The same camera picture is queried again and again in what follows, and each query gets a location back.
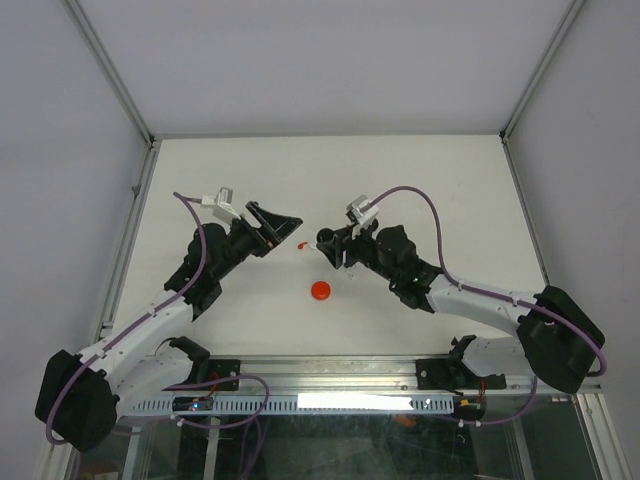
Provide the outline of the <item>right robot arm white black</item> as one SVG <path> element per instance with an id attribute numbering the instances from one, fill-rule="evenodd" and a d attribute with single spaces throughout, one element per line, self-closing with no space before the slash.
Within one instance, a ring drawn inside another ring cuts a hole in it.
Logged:
<path id="1" fill-rule="evenodd" d="M 566 394 L 576 393 L 586 378 L 606 369 L 604 334 L 558 287 L 529 294 L 465 283 L 443 265 L 421 259 L 401 225 L 361 231 L 324 228 L 316 246 L 336 269 L 360 264 L 378 274 L 413 310 L 460 316 L 503 332 L 493 340 L 467 336 L 468 347 L 447 363 L 448 378 L 459 387 L 503 374 L 506 352 L 518 359 L 517 374 L 532 374 Z"/>

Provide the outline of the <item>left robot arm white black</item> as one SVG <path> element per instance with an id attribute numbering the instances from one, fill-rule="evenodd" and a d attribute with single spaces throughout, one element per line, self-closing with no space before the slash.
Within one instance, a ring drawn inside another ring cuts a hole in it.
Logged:
<path id="1" fill-rule="evenodd" d="M 35 405 L 53 446 L 85 453 L 100 445 L 131 397 L 150 388 L 198 388 L 209 377 L 208 352 L 186 337 L 172 342 L 176 355 L 148 356 L 171 334 L 195 322 L 222 293 L 222 280 L 249 257 L 263 258 L 303 224 L 258 202 L 246 205 L 256 225 L 233 210 L 213 209 L 225 225 L 195 223 L 179 268 L 126 328 L 75 352 L 61 349 L 46 363 Z"/>

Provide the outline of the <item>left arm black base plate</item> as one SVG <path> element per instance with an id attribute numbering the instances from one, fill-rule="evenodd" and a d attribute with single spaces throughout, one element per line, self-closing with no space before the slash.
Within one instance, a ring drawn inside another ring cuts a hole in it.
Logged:
<path id="1" fill-rule="evenodd" d="M 236 378 L 241 373 L 241 361 L 239 359 L 209 358 L 197 363 L 186 380 L 187 385 L 206 383 L 214 380 L 230 378 L 230 381 L 217 385 L 210 385 L 207 391 L 214 388 L 214 392 L 230 392 L 239 389 L 239 380 Z"/>

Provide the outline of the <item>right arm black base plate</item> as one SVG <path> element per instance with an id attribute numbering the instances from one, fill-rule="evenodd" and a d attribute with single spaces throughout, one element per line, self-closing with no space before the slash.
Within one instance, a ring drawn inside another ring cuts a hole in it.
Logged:
<path id="1" fill-rule="evenodd" d="M 504 375 L 480 377 L 459 360 L 447 357 L 417 359 L 414 363 L 417 388 L 421 391 L 445 390 L 504 390 L 507 386 Z"/>

